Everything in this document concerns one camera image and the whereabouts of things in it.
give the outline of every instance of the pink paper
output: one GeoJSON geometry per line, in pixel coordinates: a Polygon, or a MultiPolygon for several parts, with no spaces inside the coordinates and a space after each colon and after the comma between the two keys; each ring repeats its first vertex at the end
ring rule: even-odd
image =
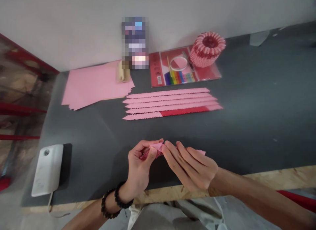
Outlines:
{"type": "Polygon", "coordinates": [[[212,105],[219,105],[219,104],[215,101],[204,101],[204,102],[181,104],[181,105],[168,105],[168,106],[130,109],[130,110],[127,110],[126,113],[129,113],[129,114],[149,113],[149,112],[179,110],[179,109],[187,109],[187,108],[200,107],[200,106],[212,106],[212,105]]]}
{"type": "Polygon", "coordinates": [[[186,98],[200,98],[200,97],[211,97],[209,93],[193,93],[193,94],[180,94],[180,95],[170,95],[170,96],[158,96],[150,98],[136,98],[136,99],[126,99],[123,103],[132,104],[132,103],[142,103],[142,102],[153,102],[153,101],[170,101],[177,99],[186,99],[186,98]]]}
{"type": "MultiPolygon", "coordinates": [[[[163,143],[160,142],[160,143],[157,143],[157,144],[151,144],[150,145],[150,147],[153,147],[153,148],[157,149],[156,158],[163,155],[163,153],[161,152],[162,144],[163,143]]],[[[147,159],[147,157],[148,157],[148,154],[149,154],[149,150],[144,152],[143,155],[139,159],[145,161],[147,159]]]]}
{"type": "Polygon", "coordinates": [[[204,97],[204,98],[189,98],[189,99],[180,99],[180,100],[171,100],[171,101],[132,103],[132,104],[127,105],[126,108],[130,108],[130,109],[147,108],[147,107],[180,105],[180,104],[197,103],[197,102],[203,102],[203,101],[215,101],[215,100],[217,100],[215,97],[204,97]]]}
{"type": "Polygon", "coordinates": [[[116,81],[116,69],[119,61],[104,65],[71,70],[67,81],[63,104],[78,110],[95,102],[124,97],[128,95],[134,83],[116,81]]]}
{"type": "Polygon", "coordinates": [[[181,59],[181,58],[175,58],[173,61],[178,65],[179,68],[184,68],[184,67],[186,66],[186,67],[181,71],[182,74],[187,74],[187,73],[191,73],[191,72],[192,72],[191,69],[190,69],[189,64],[186,63],[185,60],[183,60],[183,59],[181,59]]]}
{"type": "Polygon", "coordinates": [[[205,151],[202,151],[202,150],[197,150],[199,153],[202,153],[204,156],[205,156],[205,151]]]}
{"type": "Polygon", "coordinates": [[[184,68],[188,65],[188,63],[184,60],[184,59],[181,59],[179,57],[182,57],[182,55],[179,55],[177,58],[175,58],[173,61],[177,64],[178,68],[181,69],[181,68],[184,68]]]}
{"type": "Polygon", "coordinates": [[[162,114],[160,112],[152,112],[152,113],[142,113],[142,114],[136,114],[136,115],[128,115],[125,116],[124,120],[141,120],[141,119],[150,119],[150,118],[156,118],[156,117],[162,117],[162,114]]]}
{"type": "Polygon", "coordinates": [[[207,88],[178,89],[178,90],[152,92],[152,93],[131,94],[131,95],[128,95],[127,98],[146,98],[146,97],[179,95],[179,94],[188,94],[188,93],[205,93],[209,91],[210,90],[208,90],[207,88]]]}

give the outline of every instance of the pink origami vase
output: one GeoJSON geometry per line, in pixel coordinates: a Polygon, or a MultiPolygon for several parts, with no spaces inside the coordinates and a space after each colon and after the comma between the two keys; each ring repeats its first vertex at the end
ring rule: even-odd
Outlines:
{"type": "Polygon", "coordinates": [[[194,66],[204,68],[212,65],[225,49],[226,42],[215,32],[204,32],[197,37],[191,49],[190,61],[194,66]]]}

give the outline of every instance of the pixelated package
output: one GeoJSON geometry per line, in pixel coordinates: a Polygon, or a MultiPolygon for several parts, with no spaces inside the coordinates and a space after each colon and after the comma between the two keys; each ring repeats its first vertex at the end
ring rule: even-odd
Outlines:
{"type": "Polygon", "coordinates": [[[148,69],[148,20],[122,18],[122,69],[148,69]]]}

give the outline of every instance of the plywood edge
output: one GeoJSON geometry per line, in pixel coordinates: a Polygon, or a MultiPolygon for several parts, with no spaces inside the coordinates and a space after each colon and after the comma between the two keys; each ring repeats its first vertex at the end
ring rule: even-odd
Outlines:
{"type": "MultiPolygon", "coordinates": [[[[290,190],[301,188],[316,188],[316,165],[260,172],[244,175],[255,181],[264,184],[274,190],[290,190]]],[[[183,185],[151,189],[144,191],[139,197],[134,199],[135,204],[148,204],[178,199],[193,199],[207,196],[222,196],[214,189],[191,193],[183,185]]],[[[54,205],[51,207],[52,212],[72,211],[84,209],[95,200],[83,201],[70,204],[54,205]]],[[[22,208],[23,213],[43,213],[47,212],[47,206],[35,206],[22,208]]]]}

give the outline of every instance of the hand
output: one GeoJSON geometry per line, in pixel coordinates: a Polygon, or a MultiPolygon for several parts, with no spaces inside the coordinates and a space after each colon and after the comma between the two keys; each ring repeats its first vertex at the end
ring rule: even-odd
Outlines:
{"type": "Polygon", "coordinates": [[[176,145],[166,141],[162,147],[171,170],[189,191],[208,189],[218,171],[216,162],[191,147],[184,148],[179,141],[176,145]]]}
{"type": "Polygon", "coordinates": [[[149,148],[149,146],[163,141],[164,139],[156,141],[142,140],[129,151],[128,178],[126,183],[119,190],[119,196],[123,202],[128,203],[140,195],[148,186],[149,169],[157,154],[157,149],[149,148]],[[147,159],[145,161],[140,160],[139,157],[148,149],[150,149],[150,151],[147,159]]]}

